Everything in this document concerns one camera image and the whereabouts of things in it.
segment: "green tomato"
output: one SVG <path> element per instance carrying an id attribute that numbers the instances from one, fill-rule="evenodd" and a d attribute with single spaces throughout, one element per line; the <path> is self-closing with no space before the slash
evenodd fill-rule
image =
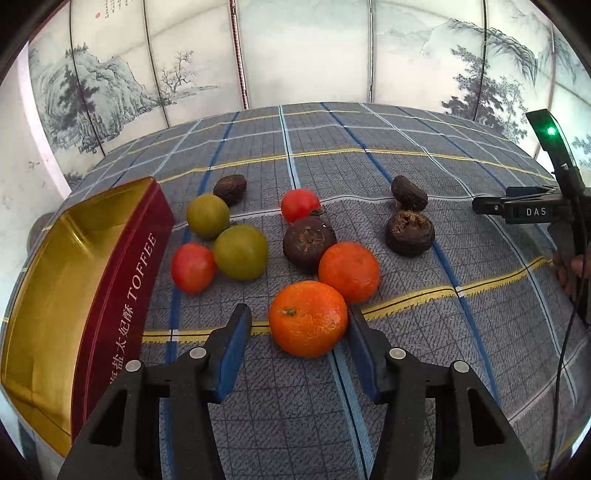
<path id="1" fill-rule="evenodd" d="M 220 197 L 204 193 L 189 203 L 187 223 L 195 235 L 212 240 L 230 225 L 230 209 Z"/>
<path id="2" fill-rule="evenodd" d="M 234 280 L 254 280 L 267 267 L 267 239 L 251 225 L 231 226 L 213 244 L 217 267 Z"/>

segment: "yellow stripe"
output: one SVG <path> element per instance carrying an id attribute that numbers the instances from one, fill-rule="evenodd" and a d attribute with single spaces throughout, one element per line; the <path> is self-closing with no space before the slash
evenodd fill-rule
<path id="1" fill-rule="evenodd" d="M 484 291 L 493 290 L 495 288 L 508 285 L 509 283 L 516 282 L 527 276 L 528 268 L 538 268 L 548 263 L 545 257 L 538 257 L 527 264 L 526 267 L 515 270 L 506 275 L 500 275 L 499 277 L 489 278 L 487 280 L 480 280 L 468 285 L 464 285 L 457 289 L 458 293 L 464 293 L 465 295 L 477 295 Z"/>
<path id="2" fill-rule="evenodd" d="M 312 151 L 312 152 L 299 152 L 299 153 L 293 154 L 293 157 L 316 157 L 316 156 L 321 156 L 321 155 L 335 155 L 335 154 L 351 153 L 351 152 L 364 153 L 365 151 L 366 150 L 363 150 L 362 148 L 340 148 L 340 149 L 336 149 L 336 150 L 318 150 L 318 151 Z M 417 157 L 426 157 L 427 156 L 427 154 L 425 152 L 412 152 L 412 151 L 406 151 L 406 150 L 367 149 L 367 152 L 381 153 L 381 154 L 388 154 L 388 155 L 395 155 L 395 154 L 412 155 L 412 156 L 417 156 Z M 477 162 L 477 163 L 485 163 L 485 164 L 491 165 L 493 167 L 505 168 L 507 170 L 520 171 L 523 173 L 527 173 L 530 175 L 535 175 L 537 177 L 541 177 L 545 180 L 553 180 L 551 177 L 546 177 L 544 175 L 541 175 L 541 174 L 533 172 L 533 171 L 523 170 L 523 169 L 517 168 L 517 167 L 510 167 L 508 165 L 498 164 L 498 163 L 490 162 L 488 160 L 477 160 L 475 158 L 456 157 L 453 155 L 443 155 L 443 154 L 430 154 L 430 155 L 432 157 L 447 158 L 450 160 L 462 160 L 462 161 L 473 161 L 473 162 Z M 184 177 L 185 175 L 189 175 L 190 173 L 205 172 L 208 170 L 220 170 L 222 168 L 237 167 L 237 166 L 241 166 L 241 165 L 248 165 L 248 164 L 258 163 L 258 162 L 284 160 L 286 158 L 287 158 L 286 154 L 281 154 L 281 155 L 272 155 L 269 157 L 249 158 L 247 160 L 236 160 L 233 162 L 223 163 L 220 165 L 214 165 L 213 167 L 196 167 L 196 168 L 191 168 L 190 170 L 187 170 L 183 173 L 179 173 L 177 175 L 173 175 L 171 177 L 167 177 L 165 179 L 159 180 L 158 182 L 159 183 L 166 183 L 167 181 L 179 179 L 180 177 Z"/>
<path id="3" fill-rule="evenodd" d="M 202 330 L 181 330 L 178 335 L 173 335 L 172 340 L 178 343 L 205 342 L 209 335 L 222 327 Z M 269 322 L 266 320 L 252 322 L 251 335 L 265 335 L 270 333 Z M 170 330 L 152 330 L 145 332 L 142 343 L 166 343 L 171 339 Z"/>
<path id="4" fill-rule="evenodd" d="M 205 130 L 209 130 L 209 129 L 212 129 L 212 128 L 215 128 L 215 127 L 219 127 L 220 125 L 229 125 L 229 124 L 232 124 L 232 123 L 234 123 L 234 124 L 240 124 L 242 122 L 250 122 L 251 120 L 262 120 L 264 118 L 273 118 L 273 117 L 276 117 L 276 116 L 279 116 L 279 115 L 254 116 L 252 118 L 242 118 L 240 120 L 234 120 L 233 122 L 218 122 L 216 124 L 209 125 L 208 127 L 203 127 L 203 128 L 199 128 L 197 130 L 193 130 L 189 135 L 197 134 L 199 132 L 205 132 Z M 141 147 L 141 148 L 137 148 L 136 150 L 129 151 L 129 152 L 127 152 L 125 154 L 125 156 L 131 155 L 132 153 L 141 152 L 142 150 L 146 150 L 147 148 L 150 148 L 150 147 L 155 147 L 156 145 L 160 145 L 160 144 L 163 144 L 163 143 L 166 143 L 166 142 L 170 142 L 171 140 L 176 140 L 178 138 L 182 138 L 185 135 L 186 134 L 175 135 L 174 137 L 169 137 L 169 138 L 166 138 L 164 140 L 160 140 L 159 142 L 151 143 L 150 145 L 146 145 L 145 147 Z M 95 170 L 100 170 L 101 168 L 104 168 L 107 165 L 110 165 L 110 163 L 107 163 L 107 164 L 102 165 L 102 166 L 100 166 L 98 168 L 95 168 Z"/>
<path id="5" fill-rule="evenodd" d="M 364 307 L 362 309 L 362 313 L 367 321 L 371 321 L 399 313 L 407 308 L 416 307 L 432 300 L 453 297 L 459 293 L 463 293 L 466 296 L 476 295 L 484 291 L 491 291 L 495 288 L 503 287 L 509 283 L 525 278 L 527 275 L 527 268 L 538 268 L 546 264 L 551 264 L 551 261 L 545 257 L 537 257 L 536 259 L 529 262 L 526 267 L 520 268 L 505 275 L 501 275 L 499 277 L 493 277 L 487 280 L 469 283 L 463 287 L 459 287 L 457 290 L 451 285 L 439 285 L 436 287 L 412 291 L 405 293 L 404 295 L 400 295 L 399 297 Z M 173 340 L 179 343 L 204 342 L 214 330 L 215 329 L 182 330 L 178 335 L 173 336 Z M 251 335 L 266 335 L 269 333 L 269 324 L 266 320 L 252 323 Z M 169 339 L 170 330 L 154 330 L 151 332 L 145 332 L 142 342 L 166 343 Z"/>
<path id="6" fill-rule="evenodd" d="M 309 110 L 307 112 L 291 112 L 291 113 L 285 113 L 284 115 L 285 116 L 288 116 L 288 115 L 289 116 L 291 116 L 291 115 L 308 115 L 310 113 L 358 113 L 360 115 L 373 115 L 372 113 L 369 113 L 369 112 L 358 112 L 358 111 L 353 111 L 353 110 L 329 110 L 329 111 L 328 110 Z M 408 115 L 400 115 L 398 113 L 381 113 L 381 115 L 391 115 L 391 116 L 400 116 L 400 117 L 409 118 Z M 203 128 L 199 128 L 197 130 L 194 130 L 193 132 L 190 133 L 190 135 L 193 135 L 193 134 L 196 134 L 196 133 L 199 133 L 199 132 L 204 132 L 205 130 L 212 129 L 212 128 L 218 127 L 220 125 L 229 125 L 231 123 L 238 124 L 238 123 L 242 123 L 242 122 L 249 122 L 251 120 L 262 120 L 262 119 L 265 119 L 265 118 L 276 118 L 278 116 L 279 115 L 263 115 L 263 116 L 255 116 L 255 117 L 252 117 L 252 118 L 242 118 L 240 120 L 235 120 L 234 122 L 218 122 L 216 124 L 209 125 L 208 127 L 203 127 Z M 463 127 L 461 125 L 448 124 L 447 122 L 444 122 L 442 120 L 435 120 L 435 119 L 431 119 L 431 118 L 422 118 L 422 117 L 419 117 L 419 116 L 411 116 L 410 118 L 414 118 L 414 119 L 417 119 L 417 120 L 429 121 L 429 122 L 436 122 L 438 124 L 443 124 L 443 125 L 451 125 L 453 127 L 464 128 L 466 130 L 471 130 L 473 132 L 478 132 L 480 134 L 485 134 L 485 135 L 488 135 L 490 137 L 498 138 L 499 140 L 505 140 L 505 138 L 497 137 L 496 135 L 493 135 L 493 134 L 490 134 L 490 133 L 487 133 L 487 132 L 483 132 L 483 131 L 480 131 L 480 130 L 477 130 L 477 129 L 474 129 L 474 128 L 470 128 L 470 127 Z M 144 150 L 146 150 L 146 149 L 148 149 L 150 147 L 154 147 L 156 145 L 160 145 L 162 143 L 169 142 L 171 140 L 176 140 L 176 139 L 181 138 L 181 137 L 183 137 L 185 135 L 186 134 L 175 135 L 174 137 L 170 137 L 170 138 L 167 138 L 165 140 L 160 140 L 159 142 L 154 142 L 154 143 L 152 143 L 150 145 L 146 145 L 145 147 L 136 148 L 135 150 L 128 151 L 124 156 L 131 155 L 133 153 L 144 151 Z M 106 168 L 106 167 L 108 167 L 109 165 L 113 164 L 116 161 L 117 160 L 113 160 L 113 161 L 110 161 L 108 163 L 105 163 L 104 165 L 101 165 L 100 167 L 96 167 L 93 171 L 98 171 L 98 170 L 101 170 L 102 168 Z"/>
<path id="7" fill-rule="evenodd" d="M 454 297 L 455 295 L 456 290 L 451 285 L 442 285 L 420 291 L 412 291 L 395 299 L 387 300 L 371 307 L 365 307 L 361 312 L 367 321 L 377 320 L 387 315 L 401 312 L 407 308 L 422 305 L 431 300 Z"/>

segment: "chinese characters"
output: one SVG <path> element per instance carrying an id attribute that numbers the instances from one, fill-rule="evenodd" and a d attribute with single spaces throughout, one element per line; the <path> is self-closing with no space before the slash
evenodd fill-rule
<path id="1" fill-rule="evenodd" d="M 125 348 L 127 346 L 128 334 L 132 325 L 134 309 L 133 302 L 136 302 L 139 295 L 139 290 L 142 286 L 142 279 L 144 277 L 144 271 L 148 267 L 150 257 L 154 252 L 156 245 L 156 237 L 153 234 L 148 235 L 148 241 L 145 243 L 139 255 L 139 261 L 135 267 L 134 275 L 131 278 L 131 286 L 127 292 L 127 303 L 123 307 L 121 312 L 121 318 L 119 319 L 118 333 L 119 336 L 115 342 L 115 354 L 112 358 L 111 365 L 113 369 L 111 371 L 111 382 L 117 378 L 119 372 L 123 369 L 125 359 Z"/>

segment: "white wall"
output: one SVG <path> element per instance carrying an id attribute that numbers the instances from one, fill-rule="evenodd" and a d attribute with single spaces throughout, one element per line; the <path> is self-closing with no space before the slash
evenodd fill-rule
<path id="1" fill-rule="evenodd" d="M 27 52 L 21 55 L 27 59 Z M 35 220 L 56 211 L 63 198 L 40 156 L 25 114 L 18 60 L 0 85 L 0 310 L 27 258 L 27 236 Z M 13 439 L 16 418 L 0 395 L 0 419 Z"/>

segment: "painted mountain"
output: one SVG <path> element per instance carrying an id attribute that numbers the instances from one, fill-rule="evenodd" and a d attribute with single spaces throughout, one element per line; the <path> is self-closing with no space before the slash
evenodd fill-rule
<path id="1" fill-rule="evenodd" d="M 101 62 L 87 45 L 75 47 L 74 57 L 80 85 L 70 50 L 61 60 L 45 66 L 40 64 L 37 51 L 30 51 L 33 93 L 54 151 L 75 145 L 80 153 L 94 152 L 98 148 L 96 135 L 102 142 L 110 141 L 125 124 L 159 105 L 120 57 Z"/>

